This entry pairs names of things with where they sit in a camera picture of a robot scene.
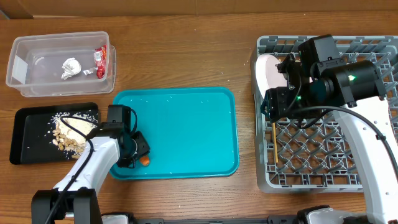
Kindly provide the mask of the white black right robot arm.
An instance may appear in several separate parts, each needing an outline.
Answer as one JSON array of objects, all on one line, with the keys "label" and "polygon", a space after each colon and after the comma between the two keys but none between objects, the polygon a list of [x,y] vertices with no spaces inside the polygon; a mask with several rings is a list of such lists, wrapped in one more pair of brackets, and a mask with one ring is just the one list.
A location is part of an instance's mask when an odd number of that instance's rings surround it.
[{"label": "white black right robot arm", "polygon": [[255,61],[260,112],[271,122],[282,118],[318,121],[333,113],[346,136],[361,179],[369,223],[397,222],[397,141],[389,119],[382,80],[372,62],[347,64],[331,57],[318,77],[317,63],[289,54]]}]

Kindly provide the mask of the orange carrot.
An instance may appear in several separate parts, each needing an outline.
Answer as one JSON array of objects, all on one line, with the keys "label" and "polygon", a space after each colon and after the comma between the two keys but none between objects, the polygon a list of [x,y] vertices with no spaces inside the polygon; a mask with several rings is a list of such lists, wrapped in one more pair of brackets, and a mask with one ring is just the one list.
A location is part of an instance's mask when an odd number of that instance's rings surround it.
[{"label": "orange carrot", "polygon": [[150,158],[149,156],[142,156],[139,159],[139,162],[143,165],[143,166],[149,166],[150,165]]}]

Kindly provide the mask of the wooden chopstick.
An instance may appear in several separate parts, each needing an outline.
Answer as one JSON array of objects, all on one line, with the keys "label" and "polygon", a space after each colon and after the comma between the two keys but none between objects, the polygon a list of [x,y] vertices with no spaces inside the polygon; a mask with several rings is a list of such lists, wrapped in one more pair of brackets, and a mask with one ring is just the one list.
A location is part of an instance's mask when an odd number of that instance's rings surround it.
[{"label": "wooden chopstick", "polygon": [[278,157],[278,150],[277,150],[277,135],[276,135],[275,123],[272,123],[272,139],[273,139],[273,143],[274,143],[274,159],[275,159],[275,163],[277,164],[279,162],[279,157]]}]

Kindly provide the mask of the pink plate with rice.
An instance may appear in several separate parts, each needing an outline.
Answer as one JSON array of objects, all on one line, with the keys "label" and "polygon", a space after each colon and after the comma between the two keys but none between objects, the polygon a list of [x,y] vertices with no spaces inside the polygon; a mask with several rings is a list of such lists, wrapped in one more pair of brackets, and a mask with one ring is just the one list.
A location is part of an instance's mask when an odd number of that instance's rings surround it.
[{"label": "pink plate with rice", "polygon": [[278,64],[279,60],[273,55],[260,55],[256,60],[255,77],[262,99],[268,89],[287,86],[287,80],[278,72]]}]

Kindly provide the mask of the white paper tissue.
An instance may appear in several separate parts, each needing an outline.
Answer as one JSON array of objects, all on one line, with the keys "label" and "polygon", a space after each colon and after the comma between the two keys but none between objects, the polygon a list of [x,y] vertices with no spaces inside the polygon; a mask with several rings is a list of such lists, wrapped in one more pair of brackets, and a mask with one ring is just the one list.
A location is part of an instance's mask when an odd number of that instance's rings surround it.
[{"label": "white paper tissue", "polygon": [[62,65],[63,74],[61,78],[66,80],[81,72],[81,65],[76,58],[68,58]]}]

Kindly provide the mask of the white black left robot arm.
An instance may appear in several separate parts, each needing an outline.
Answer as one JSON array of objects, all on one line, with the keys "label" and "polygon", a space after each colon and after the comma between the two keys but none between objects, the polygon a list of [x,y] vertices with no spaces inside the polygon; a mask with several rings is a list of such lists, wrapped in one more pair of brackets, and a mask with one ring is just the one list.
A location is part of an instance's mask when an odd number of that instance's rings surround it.
[{"label": "white black left robot arm", "polygon": [[103,122],[85,136],[86,146],[69,173],[32,198],[32,223],[135,223],[128,212],[100,212],[97,194],[112,166],[133,169],[150,153],[142,133],[124,122]]}]

